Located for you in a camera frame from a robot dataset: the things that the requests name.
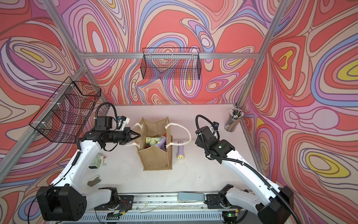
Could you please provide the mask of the brown burlap tote bag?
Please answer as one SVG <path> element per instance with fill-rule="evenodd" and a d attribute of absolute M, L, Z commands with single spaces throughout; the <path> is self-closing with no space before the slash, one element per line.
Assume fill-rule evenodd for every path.
<path fill-rule="evenodd" d="M 192 141 L 189 130 L 180 124 L 170 122 L 168 117 L 156 122 L 142 118 L 141 121 L 135 125 L 138 127 L 136 132 L 140 133 L 141 137 L 131 143 L 130 146 L 137 148 L 137 153 L 144 171 L 172 170 L 172 148 L 174 146 L 186 145 Z M 188 140 L 183 143 L 175 143 L 171 133 L 172 127 L 179 127 L 187 132 Z M 165 150 L 163 150 L 157 146 L 150 146 L 145 143 L 146 137 L 163 136 L 167 137 L 166 145 L 170 142 L 172 143 L 169 149 L 166 149 L 166 145 Z"/>

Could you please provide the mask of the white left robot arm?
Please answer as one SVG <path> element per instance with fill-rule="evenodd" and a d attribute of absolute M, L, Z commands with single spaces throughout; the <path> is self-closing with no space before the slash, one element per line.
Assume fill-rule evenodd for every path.
<path fill-rule="evenodd" d="M 141 135 L 129 127 L 120 130 L 93 128 L 78 142 L 77 152 L 50 186 L 41 187 L 36 193 L 45 221 L 78 221 L 86 211 L 98 206 L 115 210 L 120 198 L 115 187 L 100 188 L 94 193 L 82 194 L 81 181 L 95 156 L 107 143 L 125 145 Z"/>

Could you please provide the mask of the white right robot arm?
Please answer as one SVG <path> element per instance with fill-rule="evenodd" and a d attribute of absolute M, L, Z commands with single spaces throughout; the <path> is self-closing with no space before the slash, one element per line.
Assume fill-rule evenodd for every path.
<path fill-rule="evenodd" d="M 264 177 L 240 155 L 227 140 L 218 140 L 211 129 L 196 132 L 196 145 L 204 149 L 207 158 L 217 161 L 237 175 L 252 193 L 227 184 L 219 192 L 220 205 L 237 206 L 256 214 L 263 224 L 284 224 L 292 216 L 294 194 L 289 187 L 280 187 Z"/>

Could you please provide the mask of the purple flashlight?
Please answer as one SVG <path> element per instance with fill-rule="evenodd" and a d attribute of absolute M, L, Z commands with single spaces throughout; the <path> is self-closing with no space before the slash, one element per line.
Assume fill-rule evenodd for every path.
<path fill-rule="evenodd" d="M 167 137 L 163 136 L 156 144 L 155 146 L 157 146 L 158 148 L 161 148 L 163 150 L 165 150 L 165 145 L 167 142 Z"/>
<path fill-rule="evenodd" d="M 178 160 L 183 160 L 184 158 L 185 158 L 185 156 L 184 156 L 184 146 L 183 146 L 183 145 L 179 145 L 179 146 L 178 146 L 177 159 L 178 159 Z"/>

